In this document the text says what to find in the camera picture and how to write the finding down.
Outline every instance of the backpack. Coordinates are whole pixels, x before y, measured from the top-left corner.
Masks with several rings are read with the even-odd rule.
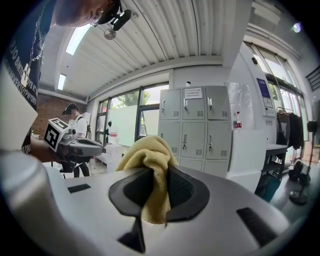
[[[84,118],[84,117],[83,117],[83,116],[80,116],[76,122],[78,123],[78,121],[79,121],[80,119],[82,119],[82,118]],[[85,137],[87,138],[88,135],[91,137],[91,128],[90,128],[90,125],[88,124],[87,121],[85,121],[85,122],[86,122],[86,134],[85,134]]]

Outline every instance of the brick wall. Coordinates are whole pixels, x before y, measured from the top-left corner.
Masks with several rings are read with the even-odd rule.
[[[43,140],[49,119],[59,118],[68,123],[69,120],[66,120],[66,117],[62,115],[62,111],[70,103],[72,103],[72,101],[69,101],[67,99],[39,93],[36,106],[38,116],[31,128],[33,133],[39,134],[40,139]],[[78,102],[75,102],[75,104],[77,105],[80,113],[86,112],[87,105]]]

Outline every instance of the yellow towel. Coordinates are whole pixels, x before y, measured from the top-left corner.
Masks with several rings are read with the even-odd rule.
[[[159,136],[146,136],[136,141],[123,156],[115,171],[146,166],[154,170],[153,191],[142,208],[141,217],[153,224],[166,222],[166,213],[171,209],[167,190],[167,170],[178,165],[168,144]]]

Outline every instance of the man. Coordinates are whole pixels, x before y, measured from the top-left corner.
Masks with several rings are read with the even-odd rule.
[[[119,6],[120,0],[42,0],[25,18],[15,32],[1,65],[34,110],[37,110],[42,53],[49,29],[55,25],[75,28],[89,23],[103,24],[114,17]],[[44,141],[32,138],[30,132],[21,150],[41,162],[57,161]]]
[[[69,117],[69,126],[72,129],[75,129],[76,135],[78,135],[81,138],[86,137],[88,124],[84,117],[79,113],[79,109],[76,104],[69,104],[66,107],[66,109],[62,112],[62,115],[67,115]],[[86,163],[83,162],[82,164],[73,169],[73,174],[75,178],[79,178],[80,176],[79,167],[82,170],[83,176],[89,176],[89,169]]]

